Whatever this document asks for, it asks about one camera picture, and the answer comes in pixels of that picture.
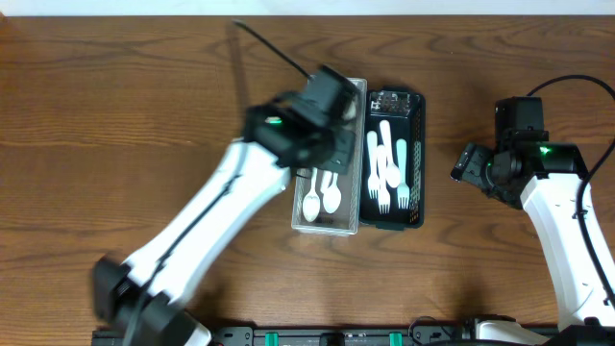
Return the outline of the pale pink plastic fork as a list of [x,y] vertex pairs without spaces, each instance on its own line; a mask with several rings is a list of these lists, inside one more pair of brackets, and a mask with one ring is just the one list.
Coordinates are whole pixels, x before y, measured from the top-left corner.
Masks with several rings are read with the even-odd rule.
[[383,145],[378,145],[377,146],[377,168],[378,168],[378,175],[379,175],[378,204],[379,204],[380,214],[388,214],[390,211],[390,194],[386,186],[387,185],[386,166],[387,166],[386,149]]

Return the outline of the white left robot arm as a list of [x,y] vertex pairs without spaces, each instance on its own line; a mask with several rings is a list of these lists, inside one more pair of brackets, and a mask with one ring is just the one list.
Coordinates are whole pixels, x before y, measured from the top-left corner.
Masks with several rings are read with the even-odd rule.
[[239,138],[206,184],[152,240],[92,268],[97,317],[124,345],[208,345],[211,331],[185,309],[240,229],[283,192],[297,169],[338,173],[355,149],[356,105],[247,109]]

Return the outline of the white plastic fork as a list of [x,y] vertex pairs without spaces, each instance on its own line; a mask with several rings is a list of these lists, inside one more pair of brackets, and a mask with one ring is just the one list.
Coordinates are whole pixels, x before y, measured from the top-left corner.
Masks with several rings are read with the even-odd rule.
[[366,134],[366,143],[367,143],[367,151],[368,151],[368,160],[370,166],[370,173],[367,180],[367,186],[369,190],[369,196],[371,199],[377,199],[380,187],[380,180],[378,176],[378,136],[375,131],[369,131]]

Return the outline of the white plastic spoon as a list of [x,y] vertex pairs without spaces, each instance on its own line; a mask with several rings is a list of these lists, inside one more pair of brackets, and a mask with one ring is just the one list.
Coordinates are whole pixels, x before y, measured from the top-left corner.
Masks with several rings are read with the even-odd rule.
[[323,195],[323,207],[327,213],[335,213],[341,203],[341,190],[337,184],[338,174],[324,171],[320,191]]
[[342,114],[344,122],[350,122],[357,117],[357,100],[354,99]]
[[318,169],[314,167],[310,178],[309,191],[305,195],[302,204],[303,216],[307,222],[313,222],[320,212],[320,197],[316,191]]

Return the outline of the mint green plastic fork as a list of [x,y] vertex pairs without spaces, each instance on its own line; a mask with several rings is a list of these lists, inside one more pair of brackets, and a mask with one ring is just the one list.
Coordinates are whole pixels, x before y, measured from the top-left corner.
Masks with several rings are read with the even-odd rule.
[[400,170],[400,183],[397,187],[398,208],[408,210],[410,190],[406,183],[407,143],[404,139],[400,138],[396,141],[396,150]]

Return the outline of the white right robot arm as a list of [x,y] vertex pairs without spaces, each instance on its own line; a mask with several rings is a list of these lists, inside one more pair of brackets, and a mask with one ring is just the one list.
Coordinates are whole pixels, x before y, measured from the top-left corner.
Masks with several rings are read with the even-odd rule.
[[477,345],[611,345],[614,259],[595,214],[590,170],[572,143],[470,143],[451,177],[523,210],[537,232],[553,283],[558,332],[544,336],[504,318],[474,324]]

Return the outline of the pink plastic spoon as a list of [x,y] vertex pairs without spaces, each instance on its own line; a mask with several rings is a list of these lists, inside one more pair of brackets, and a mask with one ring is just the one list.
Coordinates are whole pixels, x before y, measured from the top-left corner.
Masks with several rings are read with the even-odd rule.
[[387,166],[385,169],[386,173],[386,181],[392,188],[396,188],[401,180],[400,177],[400,169],[395,164],[393,158],[393,146],[392,146],[392,135],[390,123],[388,120],[382,120],[379,124],[382,144],[385,147],[386,157],[387,157]]

